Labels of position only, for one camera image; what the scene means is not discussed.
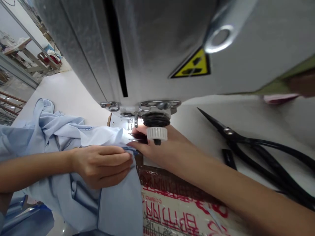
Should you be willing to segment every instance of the glass panel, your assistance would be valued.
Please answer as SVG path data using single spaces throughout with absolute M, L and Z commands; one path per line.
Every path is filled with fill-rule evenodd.
M 34 89 L 0 69 L 0 124 L 10 126 Z

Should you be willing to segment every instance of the hand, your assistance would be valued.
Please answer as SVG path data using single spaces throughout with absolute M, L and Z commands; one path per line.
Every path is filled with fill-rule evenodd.
M 178 132 L 173 126 L 167 127 L 168 140 L 162 142 L 160 146 L 150 142 L 149 144 L 141 144 L 138 142 L 130 142 L 127 145 L 138 149 L 144 156 L 158 164 L 160 167 L 181 175 L 184 167 L 191 167 L 191 163 L 199 157 L 205 157 L 205 154 L 193 145 L 187 138 Z M 147 127 L 144 125 L 133 129 L 133 133 L 147 134 Z
M 71 150 L 73 172 L 77 172 L 93 189 L 119 184 L 130 171 L 131 154 L 121 147 L 80 147 Z

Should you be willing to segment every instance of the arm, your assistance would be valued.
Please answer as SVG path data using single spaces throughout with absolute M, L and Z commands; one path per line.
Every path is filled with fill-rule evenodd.
M 156 146 L 129 143 L 146 157 L 224 202 L 269 235 L 314 235 L 315 213 L 205 155 L 175 128 Z M 140 126 L 139 132 L 146 133 Z
M 0 214 L 6 215 L 13 193 L 0 193 Z
M 19 157 L 0 163 L 0 193 L 19 191 L 45 177 L 70 172 L 79 173 L 92 188 L 108 187 L 120 183 L 131 164 L 131 155 L 115 146 Z

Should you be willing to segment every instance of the light blue shirt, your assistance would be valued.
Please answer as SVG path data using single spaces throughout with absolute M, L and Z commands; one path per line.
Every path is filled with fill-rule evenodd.
M 32 121 L 24 127 L 0 126 L 0 161 L 92 144 L 122 147 L 126 144 L 123 132 L 121 128 L 86 126 L 83 118 L 54 113 L 51 101 L 39 99 Z M 135 161 L 121 183 L 100 191 L 90 189 L 77 173 L 68 173 L 42 179 L 22 193 L 42 201 L 79 232 L 99 229 L 115 236 L 143 234 Z

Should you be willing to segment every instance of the warning sticker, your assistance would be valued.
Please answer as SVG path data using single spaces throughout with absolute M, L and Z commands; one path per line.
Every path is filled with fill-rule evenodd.
M 210 74 L 209 55 L 200 47 L 170 78 L 202 76 Z

